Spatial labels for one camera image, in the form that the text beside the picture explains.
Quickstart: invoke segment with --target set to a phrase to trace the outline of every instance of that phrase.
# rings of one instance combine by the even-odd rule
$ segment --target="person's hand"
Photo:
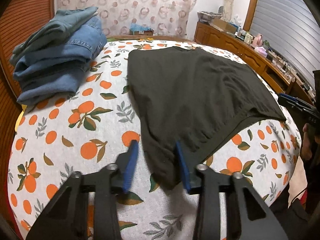
[[[303,127],[303,141],[302,141],[302,149],[301,149],[301,157],[303,160],[310,160],[312,157],[312,152],[311,152],[311,142],[309,139],[308,135],[308,130],[309,130],[309,124],[306,123]],[[320,136],[315,136],[315,141],[317,144],[320,144]]]

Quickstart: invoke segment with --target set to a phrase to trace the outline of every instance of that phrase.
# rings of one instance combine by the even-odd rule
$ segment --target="yellow cloth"
[[[21,121],[21,119],[22,119],[22,117],[23,117],[23,114],[24,114],[24,111],[27,109],[27,106],[26,105],[21,105],[22,106],[22,112],[20,113],[20,115],[19,115],[19,117],[18,117],[18,119],[17,119],[17,121],[16,121],[16,126],[14,127],[14,130],[17,132],[17,130],[18,130],[18,126],[19,126],[19,124],[20,124],[20,121]]]

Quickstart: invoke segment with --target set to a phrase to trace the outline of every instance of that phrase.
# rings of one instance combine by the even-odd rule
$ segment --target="folded denim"
[[[77,10],[58,9],[53,19],[13,49],[10,63],[15,66],[27,53],[62,44],[82,24],[96,15],[97,9],[98,7]]]
[[[64,44],[24,55],[13,78],[22,89],[17,102],[34,105],[57,92],[75,93],[84,79],[89,63],[107,43],[101,20],[92,17]]]

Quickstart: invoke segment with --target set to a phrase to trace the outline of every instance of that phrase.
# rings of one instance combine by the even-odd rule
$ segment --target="bed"
[[[191,239],[198,196],[189,196],[181,183],[172,191],[154,181],[141,144],[140,121],[127,84],[131,50],[179,46],[202,49],[245,64],[234,54],[185,41],[154,39],[108,42],[91,63],[76,94],[58,94],[28,106],[12,144],[8,169],[8,197],[22,236],[73,171],[100,170],[139,141],[132,188],[117,203],[119,226],[127,239]],[[274,91],[261,79],[272,96]],[[286,122],[264,120],[235,135],[204,163],[215,171],[241,172],[267,205],[287,186],[297,162],[301,137],[288,111]],[[93,233],[93,195],[90,196],[88,235]],[[221,239],[226,237],[225,200],[220,198]]]

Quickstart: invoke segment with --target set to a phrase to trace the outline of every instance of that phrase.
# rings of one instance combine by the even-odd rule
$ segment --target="bolt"
[[[242,179],[243,175],[240,172],[234,172],[233,177],[235,177],[236,179]]]
[[[198,171],[205,171],[208,168],[208,166],[205,164],[198,164],[196,168]]]
[[[117,170],[118,169],[118,165],[115,164],[115,163],[110,163],[110,164],[107,165],[107,169],[111,170],[111,171]]]
[[[75,171],[71,174],[71,177],[73,178],[80,178],[80,176],[81,176],[81,172],[79,171]]]

